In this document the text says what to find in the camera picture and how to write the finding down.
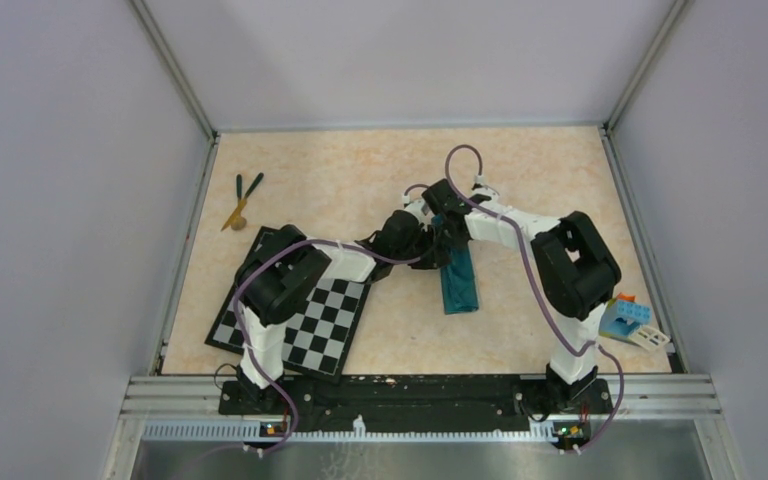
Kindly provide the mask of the teal cloth napkin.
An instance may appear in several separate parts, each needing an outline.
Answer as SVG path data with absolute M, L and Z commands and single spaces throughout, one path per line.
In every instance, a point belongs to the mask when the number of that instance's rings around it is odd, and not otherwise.
M 445 315 L 472 313 L 479 309 L 476 275 L 468 247 L 450 248 L 449 263 L 440 269 Z

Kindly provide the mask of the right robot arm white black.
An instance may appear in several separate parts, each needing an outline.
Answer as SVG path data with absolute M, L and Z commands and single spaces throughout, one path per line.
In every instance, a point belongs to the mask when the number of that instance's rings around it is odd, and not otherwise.
M 546 385 L 547 400 L 560 412 L 574 411 L 595 376 L 599 324 L 622 277 L 591 218 L 579 211 L 561 218 L 527 213 L 500 203 L 484 186 L 465 198 L 447 180 L 421 197 L 455 245 L 482 241 L 519 251 L 558 341 L 547 365 L 553 377 Z

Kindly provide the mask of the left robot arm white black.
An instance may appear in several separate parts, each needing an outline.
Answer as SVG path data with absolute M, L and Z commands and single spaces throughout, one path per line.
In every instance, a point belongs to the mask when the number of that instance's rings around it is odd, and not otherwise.
M 257 413 L 279 404 L 286 323 L 323 279 L 374 284 L 396 265 L 437 269 L 448 263 L 439 227 L 396 210 L 357 242 L 315 239 L 292 224 L 281 227 L 239 267 L 229 307 L 242 334 L 236 367 L 243 401 Z

